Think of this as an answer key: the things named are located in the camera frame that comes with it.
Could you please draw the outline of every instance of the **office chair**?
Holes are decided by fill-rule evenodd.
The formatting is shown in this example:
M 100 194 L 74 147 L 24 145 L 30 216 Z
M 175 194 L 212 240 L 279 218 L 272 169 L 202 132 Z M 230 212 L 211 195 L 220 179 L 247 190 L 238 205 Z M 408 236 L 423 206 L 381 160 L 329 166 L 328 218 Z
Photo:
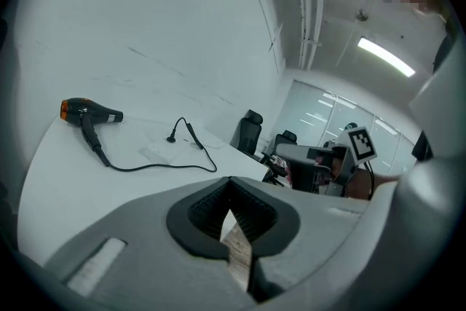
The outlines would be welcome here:
M 266 176 L 264 181 L 266 182 L 272 182 L 273 184 L 278 183 L 279 185 L 282 185 L 279 181 L 277 181 L 278 176 L 282 176 L 283 178 L 287 176 L 287 172 L 284 168 L 281 168 L 280 166 L 274 164 L 271 161 L 271 158 L 273 155 L 277 153 L 277 146 L 278 144 L 295 144 L 296 145 L 296 140 L 297 136 L 292 133 L 291 131 L 285 130 L 283 131 L 283 134 L 277 134 L 275 136 L 275 144 L 274 148 L 271 154 L 266 154 L 264 153 L 264 158 L 262 158 L 261 163 L 265 164 L 266 166 L 269 167 L 271 170 L 272 174 Z
M 248 110 L 248 113 L 240 120 L 240 142 L 237 149 L 255 160 L 258 160 L 254 153 L 262 131 L 262 122 L 262 116 L 252 110 Z

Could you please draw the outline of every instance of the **power cord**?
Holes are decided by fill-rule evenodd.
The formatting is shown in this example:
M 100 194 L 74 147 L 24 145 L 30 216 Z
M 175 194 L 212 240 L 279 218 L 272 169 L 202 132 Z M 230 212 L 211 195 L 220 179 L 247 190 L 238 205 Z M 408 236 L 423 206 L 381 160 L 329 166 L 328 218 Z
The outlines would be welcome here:
M 205 152 L 205 154 L 207 155 L 207 158 L 209 159 L 210 163 L 212 163 L 213 165 L 213 169 L 210 170 L 208 168 L 204 168 L 203 166 L 197 166 L 197 165 L 182 165 L 182 166 L 174 166 L 174 165 L 166 165 L 164 163 L 151 163 L 149 165 L 144 165 L 144 166 L 140 166 L 138 168 L 118 168 L 116 166 L 113 166 L 110 161 L 108 160 L 108 158 L 106 157 L 105 153 L 103 152 L 102 150 L 102 147 L 99 145 L 99 146 L 96 146 L 94 148 L 94 152 L 98 155 L 98 157 L 100 158 L 100 160 L 103 162 L 103 164 L 106 166 L 106 167 L 110 167 L 110 168 L 113 168 L 114 170 L 116 171 L 122 171 L 123 173 L 131 173 L 133 171 L 139 171 L 139 170 L 143 170 L 145 168 L 199 168 L 200 170 L 205 170 L 205 171 L 208 171 L 209 173 L 215 173 L 217 171 L 217 165 L 214 163 L 214 161 L 212 160 L 212 158 L 210 158 L 210 155 L 209 155 L 209 152 L 207 151 L 207 149 L 200 143 L 200 141 L 197 139 L 197 136 L 196 134 L 194 133 L 194 129 L 192 128 L 191 124 L 188 123 L 184 117 L 181 117 L 178 121 L 176 121 L 175 123 L 175 127 L 173 128 L 172 130 L 172 133 L 171 135 L 167 138 L 167 141 L 169 143 L 175 143 L 175 132 L 176 132 L 176 126 L 178 126 L 178 123 L 183 120 L 184 123 L 186 124 L 186 128 L 188 129 L 189 133 L 191 134 L 192 138 L 194 139 L 194 142 L 196 143 L 196 145 Z
M 369 174 L 369 178 L 371 179 L 371 190 L 369 191 L 369 200 L 371 200 L 372 195 L 374 194 L 374 172 L 370 162 L 364 162 L 364 168 L 366 169 L 367 173 Z

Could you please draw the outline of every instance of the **fluorescent light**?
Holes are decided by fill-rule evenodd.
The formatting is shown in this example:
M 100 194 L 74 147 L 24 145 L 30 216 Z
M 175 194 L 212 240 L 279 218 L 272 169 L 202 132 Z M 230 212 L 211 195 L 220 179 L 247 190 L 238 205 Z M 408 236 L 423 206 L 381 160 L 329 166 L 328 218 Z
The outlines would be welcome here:
M 328 93 L 324 93 L 323 95 L 324 95 L 324 97 L 329 98 L 329 99 L 331 99 L 333 101 L 336 101 L 337 103 L 343 104 L 343 105 L 347 106 L 348 108 L 354 109 L 356 107 L 356 106 L 346 102 L 345 100 L 342 100 L 341 98 L 337 98 L 336 96 L 329 95 Z
M 314 117 L 315 119 L 319 119 L 320 121 L 324 122 L 324 123 L 327 123 L 327 119 L 323 119 L 321 117 L 317 117 L 315 115 L 312 115 L 312 114 L 309 114 L 309 113 L 306 113 L 308 116 L 311 116 L 311 117 Z
M 386 123 L 382 122 L 382 121 L 379 121 L 378 119 L 376 119 L 376 123 L 380 126 L 380 127 L 383 127 L 385 130 L 387 130 L 389 133 L 391 133 L 392 135 L 398 135 L 398 133 L 393 130 L 389 125 L 387 125 Z
M 354 101 L 351 101 L 349 98 L 344 98 L 343 96 L 340 96 L 343 100 L 349 101 L 351 104 L 357 105 L 358 103 L 355 103 Z
M 323 104 L 323 105 L 326 105 L 326 106 L 330 106 L 331 108 L 333 108 L 333 105 L 330 104 L 330 103 L 327 103 L 327 101 L 319 100 L 319 103 L 321 103 L 321 104 Z
M 391 54 L 390 52 L 378 46 L 377 44 L 372 43 L 366 38 L 361 38 L 358 46 L 365 49 L 366 51 L 369 51 L 375 54 L 375 56 L 379 56 L 382 60 L 387 61 L 391 66 L 395 67 L 396 69 L 401 71 L 406 76 L 411 76 L 414 73 L 416 73 L 413 69 L 411 69 L 408 65 L 406 65 L 402 60 L 397 58 L 395 55 Z
M 300 119 L 301 122 L 307 123 L 308 125 L 314 126 L 312 123 L 306 122 L 303 119 Z

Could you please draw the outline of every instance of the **black hair dryer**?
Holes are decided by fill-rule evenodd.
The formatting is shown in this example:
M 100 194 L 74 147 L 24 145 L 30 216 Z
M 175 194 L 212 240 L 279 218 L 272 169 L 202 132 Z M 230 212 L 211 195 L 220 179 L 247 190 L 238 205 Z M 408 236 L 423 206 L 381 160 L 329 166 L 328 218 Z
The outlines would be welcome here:
M 94 131 L 94 125 L 121 122 L 123 120 L 121 111 L 106 108 L 87 98 L 69 98 L 61 102 L 60 118 L 68 123 L 80 126 L 82 135 L 90 148 L 97 153 L 105 166 L 110 165 L 103 155 L 102 146 Z

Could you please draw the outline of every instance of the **white table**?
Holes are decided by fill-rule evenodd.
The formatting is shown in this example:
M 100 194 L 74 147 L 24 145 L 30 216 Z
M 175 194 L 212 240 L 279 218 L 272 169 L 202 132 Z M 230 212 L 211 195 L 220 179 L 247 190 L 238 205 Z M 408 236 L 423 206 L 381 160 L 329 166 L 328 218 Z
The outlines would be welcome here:
M 176 142 L 165 140 L 173 125 L 124 118 L 122 123 L 97 125 L 95 130 L 107 157 L 120 168 L 152 163 L 141 154 L 147 149 L 152 149 L 153 160 L 164 157 L 172 165 L 211 168 L 183 122 L 178 124 Z M 20 251 L 44 266 L 74 235 L 135 198 L 222 176 L 257 180 L 265 176 L 265 166 L 195 124 L 193 127 L 217 164 L 217 173 L 167 168 L 122 173 L 105 168 L 85 143 L 81 130 L 57 117 L 42 139 L 24 183 L 17 226 Z

